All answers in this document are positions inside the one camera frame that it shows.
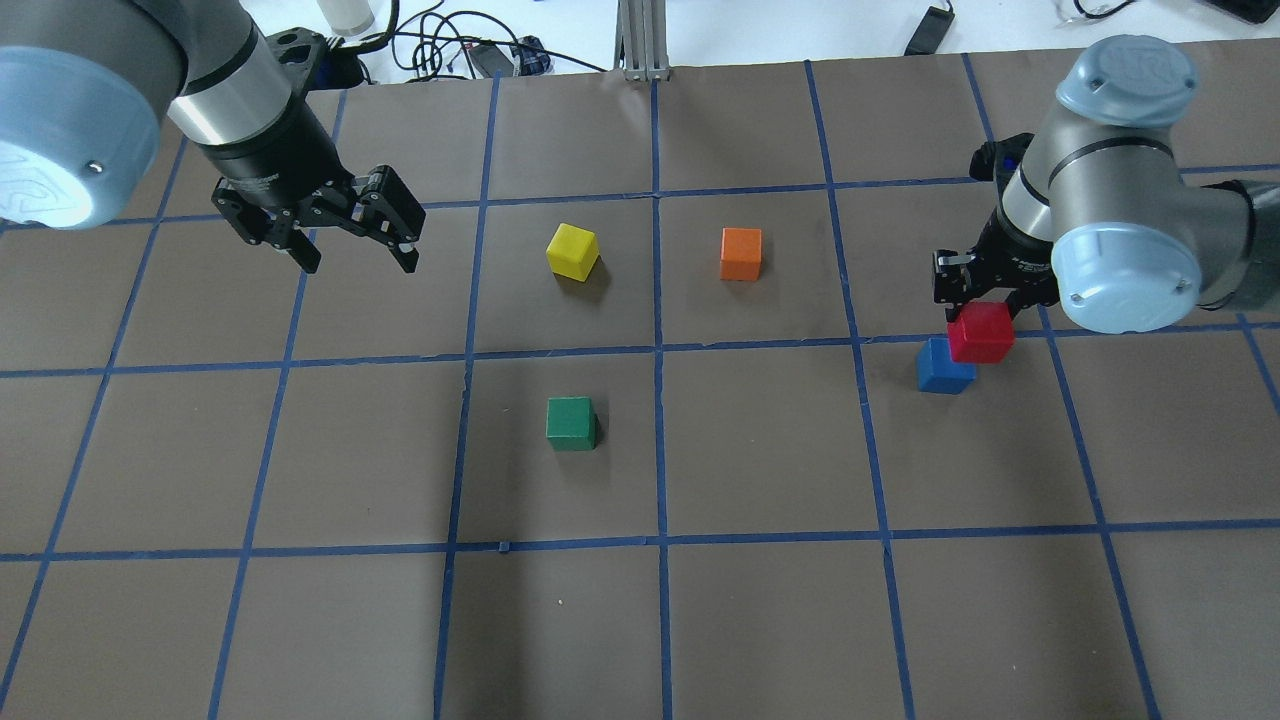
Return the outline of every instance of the grid square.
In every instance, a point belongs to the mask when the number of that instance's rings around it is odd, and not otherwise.
[[[876,528],[849,347],[664,359],[675,534]]]
[[[462,363],[289,374],[255,543],[448,539]]]
[[[1143,717],[1094,536],[893,544],[918,717]]]
[[[1196,63],[1201,82],[1187,118],[1174,126],[1178,163],[1187,168],[1280,163],[1275,141],[1280,77],[1257,72],[1275,61],[1280,42],[1189,42],[1180,47]]]
[[[658,551],[467,552],[444,717],[662,716]]]
[[[42,552],[101,378],[0,380],[0,552]]]
[[[8,662],[40,562],[0,564],[0,657]]]
[[[338,102],[342,94],[338,91],[314,91],[307,94],[307,105],[315,113],[316,119],[329,132],[333,132],[334,120],[338,115]],[[178,132],[173,123],[165,123],[166,131]],[[369,168],[348,168],[355,173],[364,173]],[[169,204],[165,206],[166,218],[179,218],[184,215],[212,215],[218,213],[210,196],[214,186],[221,177],[204,151],[192,142],[187,143],[187,151],[182,155],[182,167],[178,168],[178,177],[173,182],[173,192],[169,193]],[[160,193],[156,193],[156,204]]]
[[[355,173],[389,164],[419,202],[477,200],[492,81],[357,87],[338,151]]]
[[[0,370],[101,368],[151,225],[0,236]]]
[[[621,72],[503,78],[489,197],[648,192],[650,115],[649,83]]]
[[[1114,536],[1165,717],[1254,717],[1280,707],[1280,533]]]
[[[678,717],[900,717],[878,542],[671,548]]]
[[[547,266],[561,223],[596,233],[585,283]],[[475,348],[653,345],[653,204],[648,200],[490,208]]]
[[[663,190],[824,182],[803,65],[677,72],[658,86]]]
[[[1108,520],[1280,515],[1280,416],[1242,333],[1057,343]]]
[[[58,550],[239,547],[278,378],[111,378]]]
[[[975,53],[969,56],[996,140],[1039,132],[1044,117],[1057,102],[1053,95],[1057,83],[1062,82],[1082,51],[1080,47],[1070,47],[1036,53]],[[965,146],[972,145],[977,150],[984,140],[979,135]]]
[[[133,188],[133,197],[118,215],[120,219],[155,218],[160,213],[160,201],[169,186],[169,176],[173,174],[173,164],[178,159],[178,146],[180,145],[182,131],[168,119],[161,119],[160,147],[156,151],[156,159],[151,164],[151,169],[142,176],[138,186]]]
[[[204,717],[234,560],[55,562],[6,717]]]
[[[764,232],[758,281],[719,279],[726,227]],[[849,337],[826,193],[663,200],[662,309],[668,343]]]
[[[124,334],[122,365],[284,355],[298,266],[221,220],[164,223]]]
[[[219,717],[429,717],[442,555],[256,557]]]
[[[466,350],[476,210],[431,210],[417,272],[372,242],[323,231],[307,278],[294,357],[442,355]]]
[[[586,396],[590,452],[547,442],[547,398]],[[653,356],[475,365],[458,539],[536,541],[657,532]]]
[[[863,347],[893,527],[1093,523],[1048,343],[1019,341],[959,396],[916,389],[919,347]]]
[[[973,247],[995,208],[995,186],[863,187],[842,190],[837,200],[858,332],[945,333],[946,313],[933,302],[933,251]],[[1039,318],[1020,313],[1014,329],[1041,329]]]
[[[813,64],[836,182],[966,177],[984,136],[960,55]]]

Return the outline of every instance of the blue tape line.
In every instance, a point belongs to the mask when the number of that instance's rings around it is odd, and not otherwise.
[[[321,547],[255,547],[253,557],[347,557],[352,555],[431,555],[447,552],[448,543],[332,544]]]
[[[847,337],[812,337],[804,340],[730,340],[723,342],[677,342],[663,345],[663,352],[704,352],[708,350],[763,350],[769,347],[832,347],[849,345]]]
[[[479,200],[442,200],[436,202],[421,202],[424,210],[451,210],[454,208],[479,208]]]
[[[128,365],[113,368],[113,375],[160,375],[180,373],[224,373],[232,370],[279,370],[284,366],[280,361],[250,361],[250,363],[193,363],[189,365]]]
[[[1280,392],[1276,392],[1275,378],[1271,375],[1271,369],[1267,368],[1267,359],[1262,356],[1262,347],[1258,346],[1258,338],[1253,336],[1253,328],[1249,327],[1249,322],[1243,314],[1236,315],[1239,319],[1239,329],[1244,332],[1244,340],[1249,343],[1249,352],[1253,354],[1253,361],[1258,365],[1258,373],[1262,375],[1262,384],[1267,387],[1267,395],[1271,396],[1271,407],[1275,409],[1276,415],[1280,415]]]
[[[445,352],[443,355],[385,355],[374,357],[317,357],[314,360],[293,360],[294,368],[344,368],[351,365],[408,365],[417,363],[457,363],[466,355]]]
[[[1274,530],[1280,518],[1245,518],[1239,520],[1164,520],[1155,523],[1112,523],[1111,533],[1203,533],[1210,530]]]
[[[763,195],[773,192],[810,192],[819,191],[827,186],[822,183],[804,184],[765,184],[758,187],[710,187],[703,190],[666,190],[654,191],[659,197],[719,197],[723,195]]]
[[[1021,525],[993,528],[922,528],[893,530],[893,539],[1021,538],[1037,536],[1088,536],[1097,525]]]
[[[1280,518],[1243,518],[1226,520],[1156,520],[1144,523],[1108,523],[1075,525],[1010,525],[979,528],[909,528],[893,529],[895,541],[913,539],[965,539],[1005,537],[1089,536],[1108,533],[1203,533],[1277,530]],[[588,550],[611,547],[672,547],[704,544],[781,544],[794,542],[879,542],[879,530],[800,530],[780,533],[712,533],[685,536],[614,536],[599,538],[566,538],[548,541],[515,541],[506,543],[508,552],[552,552],[561,550]],[[297,547],[255,547],[252,557],[342,557],[358,555],[434,555],[448,552],[498,552],[499,542],[448,542],[399,544],[339,544]],[[239,548],[180,548],[180,550],[101,550],[55,552],[51,562],[92,562],[104,560],[206,560],[239,557]],[[0,564],[40,562],[42,552],[0,553]]]
[[[498,552],[500,542],[460,542],[452,547],[458,552]],[[593,550],[604,547],[644,547],[658,544],[657,536],[618,536],[604,538],[568,538],[550,541],[515,541],[506,543],[508,552],[547,552],[556,550]]]
[[[311,232],[315,241],[315,231]],[[216,720],[218,711],[223,701],[223,683],[227,679],[227,662],[230,659],[232,641],[236,635],[236,621],[239,616],[239,603],[244,593],[244,577],[248,574],[248,561],[253,551],[253,536],[257,533],[257,518],[262,510],[262,492],[266,488],[266,477],[271,468],[271,452],[275,450],[275,433],[280,425],[280,413],[284,407],[284,396],[289,384],[289,360],[293,356],[293,345],[298,334],[298,320],[302,315],[302,301],[307,290],[307,275],[298,272],[297,291],[293,296],[293,313],[289,318],[289,334],[284,341],[284,364],[280,368],[280,379],[275,387],[275,401],[271,404],[271,416],[266,424],[266,439],[262,443],[262,457],[257,468],[257,482],[253,484],[253,498],[250,502],[248,519],[244,521],[244,539],[238,553],[239,562],[236,566],[236,583],[232,585],[230,605],[227,610],[227,624],[223,628],[223,642],[218,651],[218,665],[214,670],[214,688],[209,698],[209,720]]]
[[[1245,323],[1251,329],[1280,329],[1280,323]],[[1215,323],[1208,325],[1169,325],[1165,328],[1158,328],[1155,331],[1148,331],[1143,334],[1196,334],[1196,333],[1224,333],[1224,332],[1239,332],[1240,324],[1233,323]],[[1102,333],[1096,333],[1093,331],[1087,331],[1083,328],[1070,328],[1053,331],[1056,337],[1110,337]],[[1019,338],[1043,338],[1048,337],[1048,332],[1039,331],[1018,331],[1015,333]],[[916,333],[916,334],[886,334],[886,336],[870,336],[859,337],[859,345],[890,345],[890,343],[915,343],[924,342],[931,338],[946,337],[946,333]],[[721,342],[678,342],[678,343],[664,343],[662,346],[663,352],[703,352],[703,351],[718,351],[718,350],[763,350],[771,347],[832,347],[849,345],[851,341],[847,337],[819,337],[819,338],[803,338],[803,340],[745,340],[745,341],[721,341]],[[553,347],[553,348],[539,348],[539,350],[499,350],[489,352],[476,352],[476,361],[488,360],[522,360],[522,359],[539,359],[539,357],[573,357],[573,356],[590,356],[590,355],[649,355],[655,352],[654,346],[649,345],[620,345],[620,346],[599,346],[599,347]],[[442,355],[372,355],[362,357],[314,357],[307,360],[291,360],[289,365],[292,368],[330,368],[330,366],[346,366],[346,365],[401,365],[401,364],[417,364],[417,363],[460,363],[466,360],[466,355],[462,352],[445,352]],[[278,370],[283,366],[279,360],[251,360],[241,363],[195,363],[195,364],[177,364],[177,365],[122,365],[111,369],[113,375],[138,375],[138,374],[165,374],[165,373],[206,373],[206,372],[229,372],[229,370]],[[49,369],[49,370],[3,370],[0,372],[0,380],[3,379],[15,379],[15,378],[64,378],[64,377],[83,377],[83,375],[101,375],[106,370],[104,368],[67,368],[67,369]]]
[[[506,200],[489,200],[490,208],[507,208],[512,205],[559,205],[567,202],[617,202],[621,200],[648,200],[648,192],[605,192],[599,195],[553,195],[547,197],[511,197]]]
[[[851,542],[877,541],[882,538],[877,530],[801,530],[791,533],[713,533],[671,536],[667,544],[760,544],[785,542]]]
[[[165,223],[211,223],[215,220],[221,220],[221,215],[179,215],[177,218],[165,218]]]
[[[919,187],[919,186],[933,186],[933,184],[974,184],[977,182],[973,178],[920,178],[920,179],[896,179],[896,181],[851,181],[851,182],[837,182],[833,183],[836,190],[858,190],[865,187]]]
[[[9,652],[9,661],[5,664],[4,678],[0,679],[0,712],[4,711],[5,701],[9,698],[9,688],[13,687],[13,676],[18,670],[18,660],[22,657],[23,644],[27,642],[27,633],[31,630],[32,618],[36,615],[36,606],[40,602],[41,591],[45,587],[45,578],[49,575],[49,565],[52,561],[54,551],[58,547],[58,537],[63,532],[63,523],[67,521],[67,510],[70,507],[72,496],[76,493],[76,484],[79,482],[81,470],[84,468],[84,456],[88,454],[90,439],[93,437],[93,428],[97,427],[99,413],[102,410],[102,401],[106,397],[106,387],[111,382],[111,370],[120,356],[120,346],[124,343],[124,334],[129,327],[129,318],[133,316],[133,307],[138,301],[138,290],[142,287],[142,278],[146,275],[147,264],[151,260],[151,251],[155,249],[156,236],[160,233],[160,222],[164,218],[165,208],[169,205],[169,196],[178,179],[178,168],[182,165],[183,155],[187,150],[187,140],[178,143],[174,154],[173,167],[169,168],[169,178],[165,181],[164,195],[160,196],[160,208],[156,217],[151,219],[151,232],[147,234],[147,243],[142,249],[142,258],[138,259],[138,269],[133,274],[133,284],[129,287],[129,297],[120,314],[120,324],[115,329],[115,338],[111,341],[111,352],[102,369],[102,380],[97,386],[97,395],[90,410],[88,420],[84,424],[84,433],[81,436],[79,447],[76,450],[76,461],[72,464],[70,475],[67,478],[67,487],[58,503],[58,514],[54,516],[54,525],[49,532],[49,541],[45,543],[44,557],[40,569],[36,570],[36,580],[32,584],[31,594],[27,597],[27,607],[22,614],[22,624],[14,637],[13,650]]]
[[[333,117],[333,136],[334,142],[342,136],[342,120],[347,117],[347,91],[343,90],[338,94],[338,111]]]
[[[961,53],[960,60],[964,61],[964,74],[969,78],[969,90],[973,91],[973,101],[978,108],[978,118],[982,120],[982,133],[987,136],[987,142],[992,142],[996,136],[991,132],[991,118],[987,115],[987,104],[982,101],[982,88],[978,87],[978,74],[973,72],[973,60],[969,59],[968,53]]]
[[[155,223],[155,222],[156,222],[156,219],[154,217],[152,218],[115,218],[115,219],[108,220],[108,222],[105,222],[102,224],[108,225],[108,227],[116,227],[116,225],[150,225],[151,223]],[[31,228],[40,228],[40,227],[44,227],[44,225],[28,225],[28,227],[31,227]]]
[[[499,350],[476,352],[476,360],[530,360],[538,357],[581,357],[589,355],[648,355],[649,345],[617,345],[609,347],[561,347],[554,350]]]
[[[476,246],[471,260],[471,296],[467,309],[466,370],[462,386],[462,411],[458,418],[458,450],[453,462],[453,498],[449,503],[449,546],[444,556],[444,582],[440,588],[440,625],[435,650],[435,711],[433,717],[440,720],[444,710],[444,671],[449,651],[449,620],[453,611],[453,574],[457,552],[452,550],[458,542],[458,519],[462,510],[462,475],[467,455],[467,423],[471,416],[471,379],[475,370],[476,306],[480,300],[480,265],[484,259],[484,231],[489,214],[489,177],[493,169],[494,127],[498,123],[498,88],[502,73],[493,78],[489,95],[489,119],[485,126],[484,165],[480,174],[480,205],[476,218]]]
[[[95,550],[78,552],[55,552],[54,562],[92,562],[102,560],[210,560],[218,557],[239,557],[239,550],[191,548],[191,550]]]
[[[104,368],[69,368],[65,370],[4,370],[0,372],[0,380],[20,378],[79,378],[101,375]]]
[[[818,97],[818,82],[814,79],[813,63],[804,61],[805,78],[809,81],[809,99],[813,104],[813,118],[818,128],[818,145],[822,149],[822,169],[827,182],[827,205],[831,210],[831,229],[835,237],[836,266],[840,273],[840,290],[845,301],[845,318],[849,323],[849,336],[861,337],[858,332],[858,315],[854,313],[854,300],[849,290],[849,268],[845,264],[845,238],[840,224],[840,205],[836,202],[836,182],[831,168],[831,147],[827,142],[827,127],[822,115],[822,101]],[[915,720],[915,698],[911,693],[911,671],[906,659],[906,635],[902,630],[902,609],[897,593],[897,571],[893,568],[893,536],[888,521],[888,507],[884,501],[884,484],[881,478],[879,452],[876,445],[876,425],[872,420],[870,400],[867,392],[867,373],[863,364],[861,343],[850,343],[854,351],[854,374],[858,379],[858,401],[863,415],[863,432],[867,441],[867,459],[872,473],[872,493],[876,497],[876,521],[879,529],[881,546],[884,557],[884,588],[888,594],[890,624],[893,630],[893,650],[897,656],[897,676],[902,689],[902,710],[908,720]]]
[[[649,82],[649,145],[653,161],[653,427],[654,468],[657,470],[658,538],[667,537],[667,421],[663,409],[663,357],[662,334],[662,126],[658,119],[658,81]],[[662,664],[662,717],[675,716],[673,685],[671,680],[671,562],[667,546],[658,548],[658,629]]]
[[[1053,361],[1053,374],[1057,375],[1059,391],[1062,395],[1062,404],[1066,407],[1066,419],[1071,425],[1071,437],[1075,441],[1075,451],[1080,460],[1080,471],[1084,475],[1084,484],[1089,493],[1089,503],[1093,506],[1093,518],[1098,524],[1102,538],[1102,551],[1107,559],[1107,571],[1111,574],[1111,585],[1115,588],[1116,603],[1120,610],[1120,621],[1124,624],[1124,633],[1129,641],[1129,652],[1133,655],[1134,669],[1138,673],[1138,684],[1142,687],[1142,698],[1147,705],[1147,715],[1152,719],[1160,717],[1160,707],[1156,705],[1156,693],[1151,685],[1151,676],[1147,674],[1147,661],[1142,653],[1142,643],[1138,641],[1138,629],[1133,621],[1133,612],[1129,609],[1129,596],[1124,588],[1124,578],[1120,577],[1120,562],[1116,559],[1115,544],[1111,542],[1111,533],[1107,530],[1106,512],[1102,510],[1102,497],[1098,495],[1098,484],[1093,477],[1093,464],[1089,461],[1089,451],[1084,446],[1084,433],[1080,430],[1080,419],[1075,413],[1075,401],[1071,396],[1071,387],[1066,379],[1066,370],[1062,365],[1062,356],[1057,350],[1057,338],[1053,337],[1053,327],[1050,324],[1048,313],[1039,307],[1041,323],[1048,332],[1050,357]]]

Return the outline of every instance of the wooden block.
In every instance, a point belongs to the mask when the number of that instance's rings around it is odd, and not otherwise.
[[[764,233],[756,228],[724,228],[721,236],[721,279],[755,281],[764,263]]]

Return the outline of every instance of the power adapter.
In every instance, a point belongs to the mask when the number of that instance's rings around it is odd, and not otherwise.
[[[937,53],[938,45],[942,45],[942,38],[951,29],[951,20],[954,19],[956,19],[954,10],[931,6],[925,10],[924,18],[920,19],[919,27],[915,28],[911,41],[906,44],[905,54],[932,55]]]

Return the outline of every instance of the blue object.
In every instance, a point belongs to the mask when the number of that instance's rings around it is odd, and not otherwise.
[[[931,337],[915,356],[915,379],[920,392],[960,395],[978,379],[978,366],[956,363],[951,359],[951,343],[946,338]]]
[[[1181,242],[1146,225],[1092,223],[1068,231],[1051,255],[1066,316],[1100,333],[1171,325],[1196,307],[1201,269]]]
[[[1199,74],[1178,47],[1146,35],[1091,45],[1057,86],[1057,100],[1085,118],[1130,128],[1166,128],[1187,114]]]
[[[56,50],[0,47],[0,217],[100,225],[155,161],[160,123],[114,72]]]

